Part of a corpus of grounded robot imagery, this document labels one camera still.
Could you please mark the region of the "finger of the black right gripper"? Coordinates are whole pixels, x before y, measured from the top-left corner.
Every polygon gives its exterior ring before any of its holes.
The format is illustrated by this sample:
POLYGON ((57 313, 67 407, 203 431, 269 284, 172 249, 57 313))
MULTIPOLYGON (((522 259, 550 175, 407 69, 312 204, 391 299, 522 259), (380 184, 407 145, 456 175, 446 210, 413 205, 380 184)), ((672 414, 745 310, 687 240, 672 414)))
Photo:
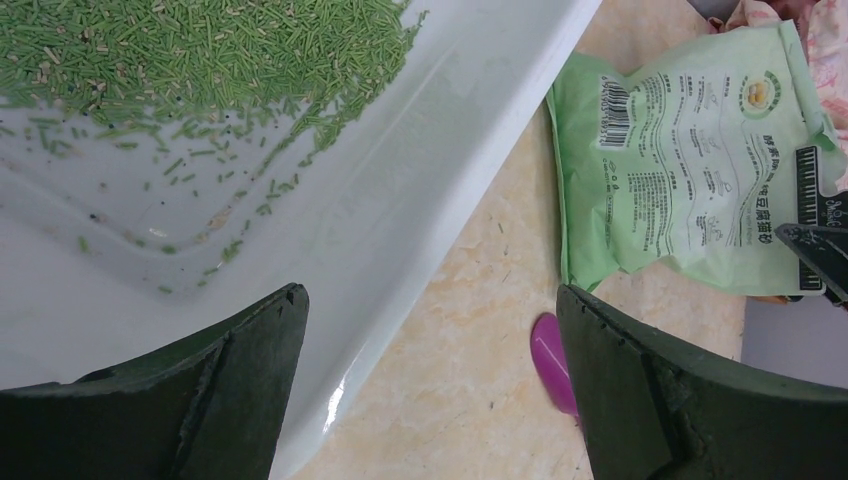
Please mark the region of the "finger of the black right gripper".
POLYGON ((847 304, 846 228, 787 223, 776 235, 823 281, 832 304, 847 304))

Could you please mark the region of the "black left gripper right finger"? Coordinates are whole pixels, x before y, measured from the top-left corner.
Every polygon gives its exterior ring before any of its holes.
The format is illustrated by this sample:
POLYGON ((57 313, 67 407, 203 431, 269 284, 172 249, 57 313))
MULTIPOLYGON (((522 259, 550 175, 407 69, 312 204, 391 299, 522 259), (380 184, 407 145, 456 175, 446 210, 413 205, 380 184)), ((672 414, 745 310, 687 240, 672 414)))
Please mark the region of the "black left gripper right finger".
POLYGON ((720 356, 573 286, 559 329, 597 479, 843 479, 847 392, 720 356))

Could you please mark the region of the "purple plastic scoop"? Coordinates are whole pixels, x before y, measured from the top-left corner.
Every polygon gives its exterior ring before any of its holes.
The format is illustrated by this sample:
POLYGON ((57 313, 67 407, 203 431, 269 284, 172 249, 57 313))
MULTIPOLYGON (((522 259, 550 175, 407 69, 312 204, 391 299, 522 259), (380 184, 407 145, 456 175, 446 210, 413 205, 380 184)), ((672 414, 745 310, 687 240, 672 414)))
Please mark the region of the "purple plastic scoop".
POLYGON ((577 404, 555 314, 543 313, 537 318, 531 331, 530 353, 552 404, 560 412, 577 418, 577 404))

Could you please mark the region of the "white plastic litter box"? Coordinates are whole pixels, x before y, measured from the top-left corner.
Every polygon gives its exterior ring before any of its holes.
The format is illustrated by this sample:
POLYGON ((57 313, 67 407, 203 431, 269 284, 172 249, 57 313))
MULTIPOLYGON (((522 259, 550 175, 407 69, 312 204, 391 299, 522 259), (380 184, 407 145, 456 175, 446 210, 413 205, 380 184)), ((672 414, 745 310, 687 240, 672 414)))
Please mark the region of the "white plastic litter box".
POLYGON ((1 111, 1 385, 72 382, 289 283, 310 298, 271 468, 320 449, 598 9, 414 1, 403 69, 332 145, 279 105, 195 138, 1 111))

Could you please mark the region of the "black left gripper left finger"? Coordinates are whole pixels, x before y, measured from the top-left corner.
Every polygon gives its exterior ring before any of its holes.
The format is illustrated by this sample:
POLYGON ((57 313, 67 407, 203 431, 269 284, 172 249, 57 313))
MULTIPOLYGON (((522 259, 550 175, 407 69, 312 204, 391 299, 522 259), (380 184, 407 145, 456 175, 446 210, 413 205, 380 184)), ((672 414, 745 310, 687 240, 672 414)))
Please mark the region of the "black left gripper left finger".
POLYGON ((75 382, 1 393, 5 479, 266 479, 309 296, 241 312, 75 382))

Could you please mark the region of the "green cat litter bag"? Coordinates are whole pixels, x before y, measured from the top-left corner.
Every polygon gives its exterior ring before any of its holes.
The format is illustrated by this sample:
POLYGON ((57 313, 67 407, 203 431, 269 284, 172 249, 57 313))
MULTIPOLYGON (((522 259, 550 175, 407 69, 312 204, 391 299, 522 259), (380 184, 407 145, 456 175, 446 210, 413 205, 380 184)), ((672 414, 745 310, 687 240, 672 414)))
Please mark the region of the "green cat litter bag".
POLYGON ((792 22, 702 36, 628 74, 574 53, 546 101, 566 283, 660 262, 736 295, 824 292, 776 234, 834 225, 847 167, 792 22))

